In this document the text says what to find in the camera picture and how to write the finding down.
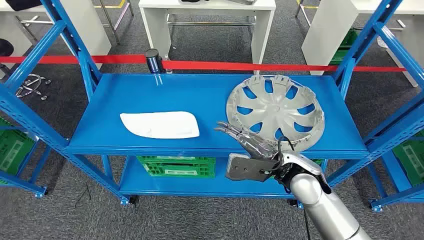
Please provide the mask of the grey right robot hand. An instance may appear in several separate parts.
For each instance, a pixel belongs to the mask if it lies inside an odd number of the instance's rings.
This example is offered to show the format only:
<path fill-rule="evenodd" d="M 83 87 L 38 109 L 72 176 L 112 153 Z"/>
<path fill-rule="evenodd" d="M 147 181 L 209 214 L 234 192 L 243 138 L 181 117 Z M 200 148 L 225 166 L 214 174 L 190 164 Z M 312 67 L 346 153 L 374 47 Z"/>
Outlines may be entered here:
<path fill-rule="evenodd" d="M 217 132 L 222 132 L 235 139 L 254 159 L 274 159 L 277 155 L 275 147 L 258 134 L 237 127 L 224 121 L 218 121 Z"/>

